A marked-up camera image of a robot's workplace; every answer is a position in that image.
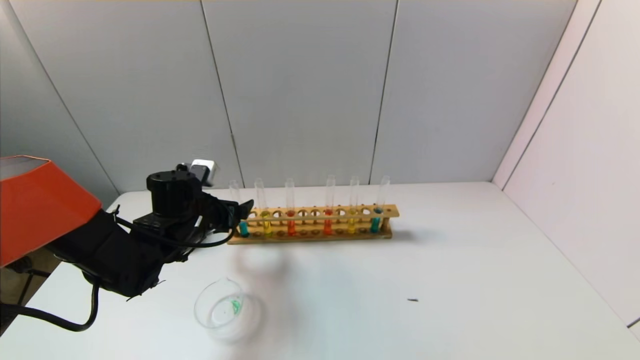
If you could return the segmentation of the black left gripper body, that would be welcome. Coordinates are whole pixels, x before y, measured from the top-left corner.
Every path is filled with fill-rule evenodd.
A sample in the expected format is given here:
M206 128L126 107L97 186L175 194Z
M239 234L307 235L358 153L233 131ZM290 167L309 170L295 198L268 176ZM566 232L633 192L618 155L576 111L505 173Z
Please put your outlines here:
M208 219L213 230L229 232L235 229L241 219L239 219L239 203L231 200L224 200L204 193L202 196L203 218Z

